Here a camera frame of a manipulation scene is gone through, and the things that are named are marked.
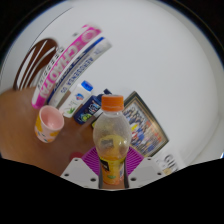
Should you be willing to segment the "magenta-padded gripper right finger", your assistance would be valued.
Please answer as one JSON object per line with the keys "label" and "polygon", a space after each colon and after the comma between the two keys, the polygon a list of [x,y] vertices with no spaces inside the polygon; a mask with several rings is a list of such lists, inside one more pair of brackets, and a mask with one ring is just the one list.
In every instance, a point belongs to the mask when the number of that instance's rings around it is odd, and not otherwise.
{"label": "magenta-padded gripper right finger", "polygon": [[143,187],[163,176],[163,171],[151,157],[143,157],[135,149],[129,148],[125,161],[126,188]]}

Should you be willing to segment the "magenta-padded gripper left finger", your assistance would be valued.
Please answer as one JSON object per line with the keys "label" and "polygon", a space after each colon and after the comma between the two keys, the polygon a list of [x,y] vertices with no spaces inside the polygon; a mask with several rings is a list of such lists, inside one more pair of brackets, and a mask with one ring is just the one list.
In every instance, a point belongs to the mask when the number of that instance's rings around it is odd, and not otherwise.
{"label": "magenta-padded gripper left finger", "polygon": [[100,162],[95,148],[81,158],[74,157],[61,177],[84,188],[100,187]]}

